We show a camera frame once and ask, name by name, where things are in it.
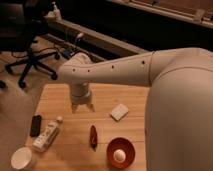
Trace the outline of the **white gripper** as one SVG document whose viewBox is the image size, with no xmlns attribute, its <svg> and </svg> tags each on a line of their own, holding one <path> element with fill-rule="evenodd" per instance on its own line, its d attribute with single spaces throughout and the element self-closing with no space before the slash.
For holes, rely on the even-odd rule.
<svg viewBox="0 0 213 171">
<path fill-rule="evenodd" d="M 94 105 L 90 104 L 92 100 L 92 92 L 90 90 L 88 83 L 83 84 L 71 84 L 70 88 L 70 99 L 72 108 L 72 113 L 76 113 L 77 105 L 86 104 L 88 109 L 92 112 L 95 112 Z"/>
</svg>

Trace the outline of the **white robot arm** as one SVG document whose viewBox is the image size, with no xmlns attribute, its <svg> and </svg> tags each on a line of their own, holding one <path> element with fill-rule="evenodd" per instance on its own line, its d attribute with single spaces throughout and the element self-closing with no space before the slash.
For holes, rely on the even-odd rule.
<svg viewBox="0 0 213 171">
<path fill-rule="evenodd" d="M 213 171 L 213 52 L 169 49 L 99 63 L 78 53 L 58 73 L 77 96 L 90 83 L 147 87 L 147 171 Z"/>
</svg>

